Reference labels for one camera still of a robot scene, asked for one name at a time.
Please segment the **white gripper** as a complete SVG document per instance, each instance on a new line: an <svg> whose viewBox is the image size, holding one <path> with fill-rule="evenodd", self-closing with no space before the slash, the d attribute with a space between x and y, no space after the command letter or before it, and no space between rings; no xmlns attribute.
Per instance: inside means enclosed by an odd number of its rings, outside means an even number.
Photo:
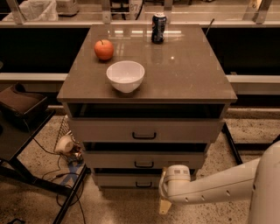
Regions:
<svg viewBox="0 0 280 224"><path fill-rule="evenodd" d="M183 201L187 185L191 182L190 170L182 164L164 167L159 181L159 213L166 215L172 206L170 201Z"/></svg>

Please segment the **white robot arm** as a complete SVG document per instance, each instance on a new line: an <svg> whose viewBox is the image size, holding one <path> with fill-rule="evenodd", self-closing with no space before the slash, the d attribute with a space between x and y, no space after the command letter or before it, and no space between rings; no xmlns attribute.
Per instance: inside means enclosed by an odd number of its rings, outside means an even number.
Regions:
<svg viewBox="0 0 280 224"><path fill-rule="evenodd" d="M187 166L169 166L163 169L158 190L161 214L173 204L250 200L248 224L280 224L280 142L258 159L194 181Z"/></svg>

